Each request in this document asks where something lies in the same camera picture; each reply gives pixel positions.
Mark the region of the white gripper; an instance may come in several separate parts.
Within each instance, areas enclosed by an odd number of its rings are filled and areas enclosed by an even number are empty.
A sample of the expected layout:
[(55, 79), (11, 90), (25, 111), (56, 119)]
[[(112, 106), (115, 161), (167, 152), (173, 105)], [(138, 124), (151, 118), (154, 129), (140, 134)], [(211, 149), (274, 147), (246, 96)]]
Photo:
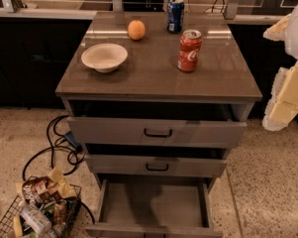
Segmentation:
[[(284, 41), (285, 51), (298, 60), (298, 5), (267, 28), (263, 36), (275, 42)], [(267, 102), (262, 126), (268, 131), (280, 131), (298, 114), (298, 62), (291, 68), (281, 67), (276, 74), (271, 98)]]

